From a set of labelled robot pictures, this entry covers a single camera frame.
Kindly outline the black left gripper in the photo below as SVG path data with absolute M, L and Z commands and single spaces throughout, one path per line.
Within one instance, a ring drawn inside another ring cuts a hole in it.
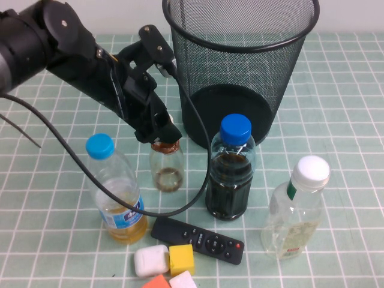
M 140 143 L 177 142 L 182 137 L 146 72 L 155 62 L 141 41 L 117 55 L 95 43 L 94 62 L 91 97 L 134 128 Z

